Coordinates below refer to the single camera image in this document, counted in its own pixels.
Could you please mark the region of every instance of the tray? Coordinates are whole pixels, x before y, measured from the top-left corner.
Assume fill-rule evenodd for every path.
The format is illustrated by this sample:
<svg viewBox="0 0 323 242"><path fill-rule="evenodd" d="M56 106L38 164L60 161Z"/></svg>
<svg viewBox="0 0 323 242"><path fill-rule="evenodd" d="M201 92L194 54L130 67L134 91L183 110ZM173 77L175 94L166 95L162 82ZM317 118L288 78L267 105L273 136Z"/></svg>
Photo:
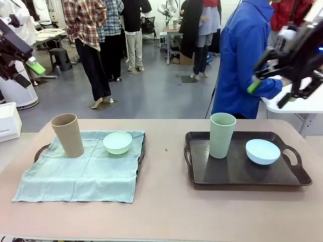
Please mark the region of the tray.
<svg viewBox="0 0 323 242"><path fill-rule="evenodd" d="M143 140L142 140L142 147L141 147L141 154L138 158L138 169L137 169L137 178L138 178L138 175L139 175L139 172L140 172L140 167L141 167L141 163L143 161L143 158L146 154L146 133L143 135ZM36 161L39 159L39 156L40 154L45 150L47 149L48 147L50 146L50 144L48 145L45 145L43 147L41 147L37 153L35 154L35 157L34 157L34 163L36 163Z"/></svg>
<svg viewBox="0 0 323 242"><path fill-rule="evenodd" d="M271 185L308 186L312 180L302 166L299 153L273 132L234 132L228 155L224 159L209 156L209 132L189 132L185 136L184 156L189 179L196 185ZM246 143L252 139L268 140L281 151L271 165L258 165L246 154ZM292 165L284 150L291 150L297 164Z"/></svg>

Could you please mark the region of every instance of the cup rim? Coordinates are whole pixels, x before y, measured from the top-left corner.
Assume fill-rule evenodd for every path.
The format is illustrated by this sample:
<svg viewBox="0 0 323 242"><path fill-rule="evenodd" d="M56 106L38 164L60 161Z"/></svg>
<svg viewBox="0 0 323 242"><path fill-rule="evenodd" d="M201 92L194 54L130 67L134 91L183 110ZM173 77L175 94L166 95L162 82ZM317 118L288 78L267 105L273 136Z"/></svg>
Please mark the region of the cup rim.
<svg viewBox="0 0 323 242"><path fill-rule="evenodd" d="M214 115L217 115L217 114L226 114L226 115L229 115L229 116L233 117L233 118L234 118L234 123L233 123L233 124L230 124L230 125L220 125L220 124L218 124L218 123L214 122L214 121L212 120L212 117L213 117ZM217 113L214 113L214 114L212 114L212 115L211 115L210 120L211 120L211 122L212 122L213 124L215 124L215 125L219 125L219 126L222 126L222 127L232 126L232 125L235 125L235 124L236 124L236 122L237 122L237 119L236 119L233 115L231 115L231 114L229 114L229 113L226 113L226 112L217 112Z"/></svg>
<svg viewBox="0 0 323 242"><path fill-rule="evenodd" d="M52 121L53 121L55 118L60 117L60 116L63 116L63 115L73 115L73 116L74 116L74 119L73 119L73 121L71 121L71 122L69 122L68 124L65 124L65 125L53 125L53 124L52 124ZM57 116L53 117L53 118L51 119L51 121L50 121L50 125L52 125L52 126L54 126L54 127L64 127L64 126L67 126L67 125L70 125L70 124L74 123L74 122L75 122L75 120L77 120L77 116L76 116L75 114L73 114L73 113L63 113L63 114L60 114L60 115L57 115Z"/></svg>

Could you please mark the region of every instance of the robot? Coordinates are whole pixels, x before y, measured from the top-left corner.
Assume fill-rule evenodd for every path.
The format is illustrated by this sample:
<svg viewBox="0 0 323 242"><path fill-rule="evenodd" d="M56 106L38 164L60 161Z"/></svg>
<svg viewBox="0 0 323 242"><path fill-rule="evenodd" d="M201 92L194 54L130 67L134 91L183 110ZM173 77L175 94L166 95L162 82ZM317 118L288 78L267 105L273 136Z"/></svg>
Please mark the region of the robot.
<svg viewBox="0 0 323 242"><path fill-rule="evenodd" d="M158 7L158 12L166 16L166 26L168 25L170 19L174 17L178 9L178 3L176 0L165 0Z"/></svg>
<svg viewBox="0 0 323 242"><path fill-rule="evenodd" d="M282 108L292 98L308 98L323 83L323 75L318 68L323 64L323 0L317 0L305 18L304 26L299 29L289 28L296 32L280 33L284 38L283 46L268 48L254 67L254 82L248 92L253 93L261 81L280 75L292 83L290 93L287 93L277 104ZM268 61L277 60L275 64L264 68ZM311 82L300 89L304 78L311 77Z"/></svg>
<svg viewBox="0 0 323 242"><path fill-rule="evenodd" d="M1 75L0 89L6 102L16 102L19 109L25 109L36 105L38 103L38 97L33 86L31 85L23 62L33 66L36 64L36 59L32 56L30 56L28 61L21 59L21 56L11 58L12 49L8 49L8 46L3 44L9 41L8 39L6 40L6 36L15 36L16 39L18 35L20 38L24 39L24 41L20 39L24 44L21 44L20 42L19 47L22 47L22 45L25 44L29 46L35 43L36 35L30 32L30 25L32 28L34 27L31 22L32 20L28 9L25 7L25 5L23 5L22 2L16 2L0 0L0 14L2 16L2 22L0 25L1 30L3 31L0 44L0 70L2 73L7 72L4 76ZM17 74L14 75L13 78L10 78L11 76L9 73L13 72L13 68L15 68Z"/></svg>

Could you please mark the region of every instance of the green cup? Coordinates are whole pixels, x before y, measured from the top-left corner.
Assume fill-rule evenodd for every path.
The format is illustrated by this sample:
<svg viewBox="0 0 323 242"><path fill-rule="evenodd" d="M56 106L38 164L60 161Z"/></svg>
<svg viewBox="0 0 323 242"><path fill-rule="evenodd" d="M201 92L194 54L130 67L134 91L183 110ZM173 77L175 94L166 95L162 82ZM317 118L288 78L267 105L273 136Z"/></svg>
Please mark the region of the green cup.
<svg viewBox="0 0 323 242"><path fill-rule="evenodd" d="M210 156L222 159L227 156L236 118L228 113L215 113L211 116Z"/></svg>

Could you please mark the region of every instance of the plastic cup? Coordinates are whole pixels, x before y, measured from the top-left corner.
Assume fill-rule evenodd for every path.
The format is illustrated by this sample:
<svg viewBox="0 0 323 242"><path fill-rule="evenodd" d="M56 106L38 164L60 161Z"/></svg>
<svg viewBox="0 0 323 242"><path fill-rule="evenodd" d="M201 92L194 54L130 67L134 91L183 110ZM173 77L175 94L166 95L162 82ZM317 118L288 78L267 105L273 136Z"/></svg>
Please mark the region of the plastic cup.
<svg viewBox="0 0 323 242"><path fill-rule="evenodd" d="M211 116L210 127L210 156L222 159L227 156L236 118L228 113L215 113Z"/></svg>
<svg viewBox="0 0 323 242"><path fill-rule="evenodd" d="M75 114L58 115L50 121L50 124L67 157L76 158L84 153L80 128Z"/></svg>

